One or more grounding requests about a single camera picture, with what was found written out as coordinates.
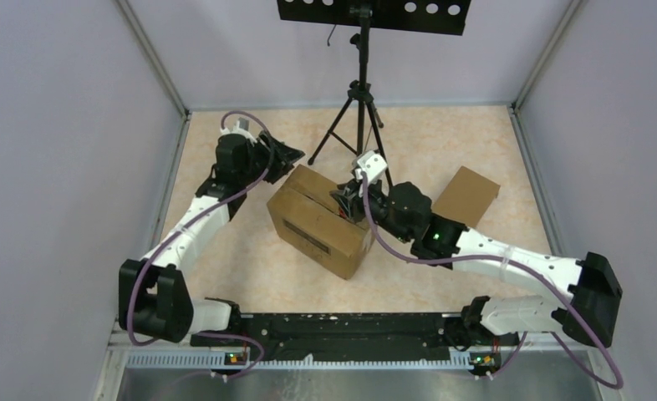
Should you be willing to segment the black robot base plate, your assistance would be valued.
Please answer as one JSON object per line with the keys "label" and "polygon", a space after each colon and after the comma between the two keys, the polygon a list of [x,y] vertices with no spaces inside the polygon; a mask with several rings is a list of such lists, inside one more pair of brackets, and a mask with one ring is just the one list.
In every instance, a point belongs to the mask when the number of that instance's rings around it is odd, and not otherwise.
{"label": "black robot base plate", "polygon": [[264,361],[317,362],[446,361],[458,351],[515,346],[515,333],[495,336],[455,313],[241,313],[232,317],[222,338],[191,335],[193,347],[238,347]]}

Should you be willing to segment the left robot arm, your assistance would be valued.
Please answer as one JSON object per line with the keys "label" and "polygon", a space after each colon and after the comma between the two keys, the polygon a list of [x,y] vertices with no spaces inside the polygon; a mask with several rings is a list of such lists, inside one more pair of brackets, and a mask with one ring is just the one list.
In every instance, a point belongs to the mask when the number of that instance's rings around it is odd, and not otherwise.
{"label": "left robot arm", "polygon": [[229,223],[262,181],[287,175],[304,152],[275,140],[266,130],[253,137],[244,129],[222,132],[216,162],[196,190],[184,216],[160,244],[119,270],[119,325],[138,345],[156,339],[180,342],[186,335],[210,331],[222,345],[236,343],[242,323],[230,302],[191,297],[186,276],[206,245]]}

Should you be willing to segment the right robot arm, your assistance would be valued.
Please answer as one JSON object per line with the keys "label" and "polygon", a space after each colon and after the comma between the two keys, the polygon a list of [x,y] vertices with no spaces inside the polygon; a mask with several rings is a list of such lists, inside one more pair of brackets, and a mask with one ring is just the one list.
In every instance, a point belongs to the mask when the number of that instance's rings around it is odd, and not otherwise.
{"label": "right robot arm", "polygon": [[461,319],[471,342],[529,331],[564,334],[590,347],[612,345],[623,289],[606,256],[546,255],[495,240],[433,212],[430,198],[410,182],[384,193],[380,181],[358,178],[329,194],[340,216],[367,222],[376,241],[401,261],[496,278],[528,292],[481,296],[466,306]]}

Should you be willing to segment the large cardboard box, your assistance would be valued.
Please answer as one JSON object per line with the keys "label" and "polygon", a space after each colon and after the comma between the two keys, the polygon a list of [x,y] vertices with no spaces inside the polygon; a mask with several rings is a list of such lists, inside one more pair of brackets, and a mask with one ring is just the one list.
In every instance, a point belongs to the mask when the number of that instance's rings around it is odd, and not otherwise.
{"label": "large cardboard box", "polygon": [[367,221],[352,223],[330,196],[338,185],[306,165],[293,169],[267,202],[279,237],[344,280],[358,271],[374,243]]}

